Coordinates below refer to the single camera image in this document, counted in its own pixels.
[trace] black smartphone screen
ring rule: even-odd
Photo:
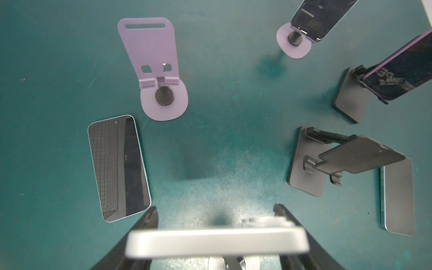
[[[362,81],[382,99],[393,100],[432,79],[432,29],[370,67]]]
[[[305,0],[291,24],[314,41],[320,41],[357,0]]]

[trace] purple phone stand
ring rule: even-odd
[[[165,18],[121,19],[117,29],[137,74],[146,115],[156,121],[180,117],[188,97],[179,77],[172,23]],[[164,102],[157,100],[160,94]]]
[[[282,51],[291,58],[299,59],[307,55],[312,47],[312,40],[302,34],[302,42],[295,47],[288,42],[288,35],[296,29],[291,23],[286,23],[277,30],[276,41]]]

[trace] round purple base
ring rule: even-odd
[[[288,55],[291,58],[299,59],[303,56],[307,55],[308,52],[311,50],[312,47],[312,41],[308,38],[306,38],[305,35],[303,35],[303,41],[300,43],[298,47],[292,46],[288,42],[288,35],[294,32],[294,28],[291,27],[291,23],[286,23],[283,26],[277,30],[276,33],[276,41],[279,47],[282,49],[286,55]]]
[[[156,102],[155,93],[159,86],[141,89],[141,106],[146,115],[156,121],[168,121],[180,117],[187,108],[188,97],[186,86],[180,80],[179,85],[168,86],[173,94],[174,101],[168,106]]]

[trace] green work mat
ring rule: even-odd
[[[102,219],[87,127],[138,123],[163,229],[236,224],[284,204],[346,269],[425,269],[432,261],[432,84],[361,124],[331,102],[348,67],[382,61],[430,26],[420,0],[359,0],[304,58],[280,53],[276,31],[302,0],[0,1],[0,269],[89,269],[141,216]],[[122,18],[174,25],[189,106],[155,122],[120,36]],[[369,136],[410,157],[416,235],[380,226],[378,170],[326,182],[322,197],[286,184],[299,126]],[[278,269],[277,256],[261,257]],[[206,258],[152,269],[206,269]]]

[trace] teal table surface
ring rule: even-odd
[[[331,107],[343,71],[371,66],[430,25],[420,0],[359,0],[310,53],[280,53],[276,31],[302,0],[0,1],[0,269],[89,269],[141,214],[102,219],[87,127],[135,117],[163,229],[236,224],[284,204],[348,270],[426,269],[432,262],[432,83],[361,124]],[[122,18],[174,25],[183,116],[142,111],[117,32]],[[416,235],[380,226],[378,170],[326,181],[321,197],[286,184],[299,126],[365,135],[413,161]],[[152,269],[206,269],[206,258]],[[278,257],[261,257],[278,269]]]

